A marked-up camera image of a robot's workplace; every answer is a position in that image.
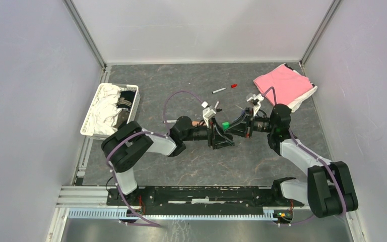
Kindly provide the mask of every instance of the white fabric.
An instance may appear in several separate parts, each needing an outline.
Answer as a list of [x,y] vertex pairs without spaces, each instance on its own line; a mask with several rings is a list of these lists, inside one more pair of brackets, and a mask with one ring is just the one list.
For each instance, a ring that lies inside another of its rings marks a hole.
[[317,86],[314,86],[311,90],[305,92],[303,95],[290,102],[290,104],[288,104],[287,106],[291,108],[291,112],[295,112],[300,107],[303,101],[305,101],[307,98],[314,94],[317,88]]
[[99,90],[95,102],[91,105],[88,132],[112,135],[117,131],[113,126],[116,125],[117,116],[122,110],[116,107],[120,92],[121,88],[115,85],[106,85]]

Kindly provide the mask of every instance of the white cloth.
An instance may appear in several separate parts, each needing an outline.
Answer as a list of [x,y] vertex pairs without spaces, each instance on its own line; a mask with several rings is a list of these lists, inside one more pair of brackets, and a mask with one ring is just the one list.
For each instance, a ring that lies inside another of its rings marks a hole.
[[116,125],[118,114],[122,108],[116,104],[120,96],[121,88],[115,85],[103,86],[96,100],[91,105],[91,116],[88,121],[87,131],[99,135],[112,135],[117,131]]

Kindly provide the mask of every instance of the folded cloth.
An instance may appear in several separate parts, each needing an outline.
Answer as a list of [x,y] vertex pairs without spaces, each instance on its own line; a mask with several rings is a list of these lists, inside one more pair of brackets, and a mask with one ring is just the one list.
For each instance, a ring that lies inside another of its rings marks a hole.
[[[263,94],[270,87],[274,87],[277,96],[277,103],[282,103],[291,108],[292,112],[296,111],[302,102],[309,98],[317,89],[317,86],[309,81],[297,71],[282,64],[273,71],[261,75],[254,80],[260,93]],[[274,103],[274,93],[268,92],[265,97]]]

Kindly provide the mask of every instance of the green object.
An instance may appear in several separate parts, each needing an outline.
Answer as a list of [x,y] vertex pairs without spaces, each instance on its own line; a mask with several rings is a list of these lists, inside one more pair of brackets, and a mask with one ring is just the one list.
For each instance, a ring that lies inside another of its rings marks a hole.
[[223,131],[227,130],[229,128],[229,122],[222,123]]

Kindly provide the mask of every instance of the gray floor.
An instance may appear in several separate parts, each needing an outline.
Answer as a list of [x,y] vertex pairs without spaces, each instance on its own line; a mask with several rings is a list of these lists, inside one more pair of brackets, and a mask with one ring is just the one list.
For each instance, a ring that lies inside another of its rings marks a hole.
[[[310,212],[296,211],[295,221]],[[124,226],[111,219],[68,219],[61,241],[353,241],[345,218],[318,219],[279,228],[269,221],[157,220],[162,228]]]
[[[218,122],[232,122],[248,106],[245,97],[259,93],[253,80],[281,63],[177,64],[113,66],[109,83],[138,85],[141,100],[136,120],[144,128],[165,133],[162,110],[166,98],[180,89],[190,90],[208,103],[220,101]],[[289,64],[301,72],[298,63]],[[229,86],[237,83],[236,88]],[[213,90],[227,87],[212,94]],[[262,109],[269,115],[272,106],[266,100]],[[200,120],[202,107],[189,94],[177,94],[170,100],[168,119],[187,115]],[[310,149],[325,158],[329,151],[319,124],[312,98],[292,114],[291,128]],[[278,156],[267,145],[265,133],[254,133],[250,139],[234,137],[233,147],[212,150],[207,141],[186,142],[187,149],[177,157],[147,153],[135,165],[139,185],[271,185],[273,180],[306,176],[290,161]],[[84,185],[104,185],[110,177],[104,165],[101,141],[94,141]]]

